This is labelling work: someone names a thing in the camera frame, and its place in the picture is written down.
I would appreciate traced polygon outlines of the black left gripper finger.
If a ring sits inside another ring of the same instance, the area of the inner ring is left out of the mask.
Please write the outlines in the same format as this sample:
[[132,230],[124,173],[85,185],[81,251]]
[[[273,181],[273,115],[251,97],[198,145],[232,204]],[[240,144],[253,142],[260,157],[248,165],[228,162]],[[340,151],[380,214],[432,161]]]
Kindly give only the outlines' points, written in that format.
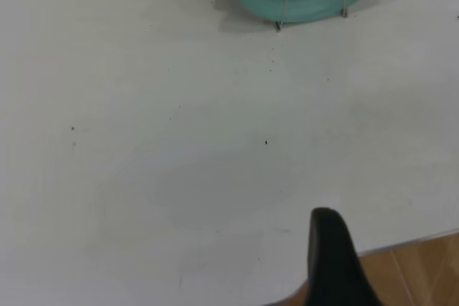
[[315,208],[308,238],[305,305],[381,305],[337,211]]

